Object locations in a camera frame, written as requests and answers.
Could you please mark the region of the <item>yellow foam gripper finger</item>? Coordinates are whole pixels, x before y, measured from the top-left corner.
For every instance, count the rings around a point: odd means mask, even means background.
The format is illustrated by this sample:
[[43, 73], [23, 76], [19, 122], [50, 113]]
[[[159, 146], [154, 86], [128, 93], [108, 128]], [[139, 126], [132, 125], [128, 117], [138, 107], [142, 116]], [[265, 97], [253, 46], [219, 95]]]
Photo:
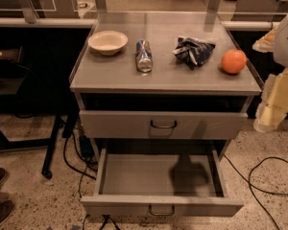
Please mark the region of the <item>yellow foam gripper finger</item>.
[[253, 128], [261, 133], [276, 130], [288, 114], [288, 68], [270, 75], [264, 83]]

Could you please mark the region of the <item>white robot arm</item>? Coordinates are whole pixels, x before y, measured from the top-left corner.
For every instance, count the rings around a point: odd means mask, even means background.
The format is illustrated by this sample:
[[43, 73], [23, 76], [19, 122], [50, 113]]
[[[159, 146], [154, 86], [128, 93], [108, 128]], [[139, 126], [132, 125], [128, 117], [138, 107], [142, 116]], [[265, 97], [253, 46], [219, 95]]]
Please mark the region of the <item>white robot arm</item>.
[[270, 75], [264, 83], [253, 128], [262, 133], [280, 125], [288, 113], [288, 13], [279, 25], [258, 39], [252, 48], [261, 53], [272, 53], [274, 61], [284, 67], [277, 76]]

